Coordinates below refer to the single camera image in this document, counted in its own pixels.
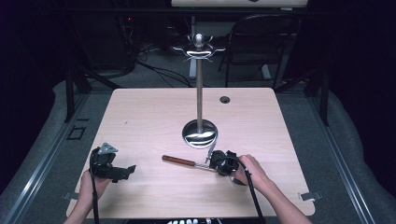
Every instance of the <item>black chair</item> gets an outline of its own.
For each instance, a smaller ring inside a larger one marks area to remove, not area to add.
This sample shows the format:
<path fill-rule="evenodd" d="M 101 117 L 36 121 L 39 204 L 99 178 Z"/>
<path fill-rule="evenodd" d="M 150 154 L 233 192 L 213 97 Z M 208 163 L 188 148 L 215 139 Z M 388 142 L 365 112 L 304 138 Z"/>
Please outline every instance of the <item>black chair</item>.
<path fill-rule="evenodd" d="M 277 64 L 275 76 L 271 78 L 274 89 L 286 41 L 297 32 L 298 23 L 297 18 L 291 15 L 250 15 L 237 21 L 219 65 L 220 71 L 221 66 L 227 63 L 225 87 L 231 81 L 230 64 L 259 65 L 259 69 L 265 64 Z"/>

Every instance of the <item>metal pole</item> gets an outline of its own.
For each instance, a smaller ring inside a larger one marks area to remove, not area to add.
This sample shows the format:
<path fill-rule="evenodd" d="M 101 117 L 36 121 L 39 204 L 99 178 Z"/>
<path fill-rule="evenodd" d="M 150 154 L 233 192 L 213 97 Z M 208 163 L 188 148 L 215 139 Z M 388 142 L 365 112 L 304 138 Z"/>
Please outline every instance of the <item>metal pole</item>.
<path fill-rule="evenodd" d="M 197 132 L 202 133 L 202 59 L 197 59 Z"/>
<path fill-rule="evenodd" d="M 195 36 L 195 17 L 191 17 L 191 39 L 194 39 Z M 190 75 L 191 79 L 197 78 L 197 62 L 195 59 L 191 59 L 190 61 Z"/>

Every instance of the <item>cable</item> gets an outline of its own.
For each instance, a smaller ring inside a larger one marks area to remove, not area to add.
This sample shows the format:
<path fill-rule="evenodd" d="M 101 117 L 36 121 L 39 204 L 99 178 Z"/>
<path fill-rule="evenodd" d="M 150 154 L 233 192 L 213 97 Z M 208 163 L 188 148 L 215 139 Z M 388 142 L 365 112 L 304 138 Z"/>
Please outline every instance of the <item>cable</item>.
<path fill-rule="evenodd" d="M 92 181 L 92 207 L 93 207 L 93 217 L 95 220 L 95 224 L 99 224 L 99 209 L 98 209 L 98 193 L 96 191 L 95 185 L 95 174 L 92 171 L 92 153 L 90 156 L 90 174 Z"/>
<path fill-rule="evenodd" d="M 171 87 L 173 87 L 173 86 L 169 82 L 167 82 L 163 77 L 170 77 L 170 78 L 186 85 L 187 87 L 192 88 L 192 85 L 190 84 L 190 82 L 185 77 L 183 77 L 181 74 L 179 74 L 177 72 L 170 71 L 170 70 L 164 69 L 164 68 L 154 67 L 149 64 L 142 63 L 142 62 L 137 62 L 137 63 L 146 67 L 147 69 L 150 69 L 150 70 L 156 72 L 163 79 L 163 81 L 166 82 Z"/>
<path fill-rule="evenodd" d="M 253 182 L 252 182 L 251 177 L 250 177 L 251 173 L 248 171 L 248 168 L 246 167 L 246 165 L 244 163 L 242 163 L 238 158 L 227 157 L 226 156 L 226 157 L 223 157 L 223 158 L 220 158 L 220 159 L 214 161 L 214 163 L 217 163 L 219 161 L 225 161 L 227 159 L 232 159 L 232 160 L 237 161 L 244 168 L 245 175 L 247 176 L 247 183 L 248 183 L 248 186 L 249 186 L 249 189 L 250 189 L 250 194 L 251 194 L 251 197 L 253 198 L 253 202 L 254 202 L 254 206 L 256 207 L 257 214 L 259 215 L 260 223 L 261 224 L 265 224 L 266 223 L 265 222 L 265 218 L 262 215 L 262 210 L 260 209 L 259 201 L 257 200 L 256 192 L 254 191 Z"/>

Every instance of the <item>wooden tabletop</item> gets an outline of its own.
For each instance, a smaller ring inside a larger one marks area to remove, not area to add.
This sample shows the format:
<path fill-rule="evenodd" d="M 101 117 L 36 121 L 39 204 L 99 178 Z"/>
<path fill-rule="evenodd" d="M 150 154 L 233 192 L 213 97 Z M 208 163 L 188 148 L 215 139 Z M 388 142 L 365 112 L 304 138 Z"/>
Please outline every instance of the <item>wooden tabletop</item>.
<path fill-rule="evenodd" d="M 307 0 L 172 0 L 173 7 L 306 7 Z"/>
<path fill-rule="evenodd" d="M 219 98 L 231 101 L 222 103 Z M 251 154 L 304 214 L 315 212 L 285 121 L 272 89 L 204 88 L 204 119 L 219 130 L 215 150 Z M 207 149 L 183 140 L 196 119 L 196 89 L 115 90 L 92 144 L 117 148 L 115 167 L 136 165 L 128 180 L 110 183 L 99 201 L 100 218 L 257 217 L 248 187 L 200 168 L 163 161 L 162 155 L 205 163 Z M 83 169 L 89 168 L 89 160 Z M 257 192 L 265 216 L 275 216 Z M 67 215 L 76 201 L 69 204 Z"/>

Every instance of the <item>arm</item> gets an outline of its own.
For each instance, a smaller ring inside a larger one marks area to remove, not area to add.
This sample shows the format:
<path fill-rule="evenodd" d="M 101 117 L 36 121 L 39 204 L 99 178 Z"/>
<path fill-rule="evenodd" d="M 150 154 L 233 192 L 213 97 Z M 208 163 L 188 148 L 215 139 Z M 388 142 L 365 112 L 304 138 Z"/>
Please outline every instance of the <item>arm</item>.
<path fill-rule="evenodd" d="M 246 165 L 251 173 L 253 186 L 258 190 L 268 202 L 273 206 L 280 223 L 311 223 L 311 221 L 298 209 L 277 187 L 277 185 L 267 176 L 259 162 L 250 155 L 239 157 L 239 160 Z M 238 169 L 231 176 L 239 179 L 244 184 L 248 180 L 243 169 Z"/>
<path fill-rule="evenodd" d="M 98 193 L 98 199 L 100 199 L 105 192 L 107 185 L 111 182 L 111 179 L 95 178 L 96 191 Z M 92 180 L 91 174 L 85 171 L 82 174 L 80 181 L 80 188 L 78 194 L 78 200 L 70 216 L 64 222 L 64 224 L 69 223 L 83 223 L 87 215 L 92 210 Z"/>

